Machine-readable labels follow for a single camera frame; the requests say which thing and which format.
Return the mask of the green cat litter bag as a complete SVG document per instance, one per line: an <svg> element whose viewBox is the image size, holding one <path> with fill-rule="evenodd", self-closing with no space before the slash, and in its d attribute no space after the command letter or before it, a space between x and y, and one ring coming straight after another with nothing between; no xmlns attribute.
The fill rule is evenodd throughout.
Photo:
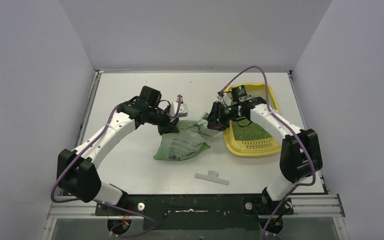
<svg viewBox="0 0 384 240"><path fill-rule="evenodd" d="M211 148L209 141L219 134L208 128L209 113L203 113L195 120L180 120L179 132L164 134L153 159L157 161L179 162L189 160Z"/></svg>

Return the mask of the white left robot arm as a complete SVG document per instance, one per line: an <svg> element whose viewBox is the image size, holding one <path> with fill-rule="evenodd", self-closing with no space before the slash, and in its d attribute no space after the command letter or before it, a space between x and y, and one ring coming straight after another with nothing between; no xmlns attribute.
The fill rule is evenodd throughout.
<svg viewBox="0 0 384 240"><path fill-rule="evenodd" d="M179 94L176 101L165 109L159 107L160 102L160 91L143 86L139 95L116 105L105 125L90 139L73 150L63 149L57 158L57 176L51 200L59 202L55 191L60 188L72 196L72 202L105 202L114 214L125 213L127 192L103 182L98 168L122 139L144 124L157 126L160 135L179 132L177 123L184 105L183 96Z"/></svg>

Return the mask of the white bag sealing clip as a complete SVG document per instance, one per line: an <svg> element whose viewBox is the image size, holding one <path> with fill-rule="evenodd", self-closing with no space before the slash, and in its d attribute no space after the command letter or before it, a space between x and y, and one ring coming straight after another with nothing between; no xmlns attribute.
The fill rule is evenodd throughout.
<svg viewBox="0 0 384 240"><path fill-rule="evenodd" d="M217 183L225 186L228 186L230 183L230 181L227 179L219 178L219 173L214 170L208 170L207 174L195 173L194 177L196 179Z"/></svg>

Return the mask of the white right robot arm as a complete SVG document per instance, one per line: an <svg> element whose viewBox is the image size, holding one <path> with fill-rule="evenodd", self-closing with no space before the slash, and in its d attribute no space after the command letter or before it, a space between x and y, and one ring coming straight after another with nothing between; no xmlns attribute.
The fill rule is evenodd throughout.
<svg viewBox="0 0 384 240"><path fill-rule="evenodd" d="M316 181L317 172L323 167L319 138L313 129L302 129L271 108L269 98L251 96L244 85L234 87L230 95L220 91L213 102L207 127L224 132L232 121L246 119L268 132L280 144L280 175L263 191L262 209L269 214L281 207L281 199L304 180Z"/></svg>

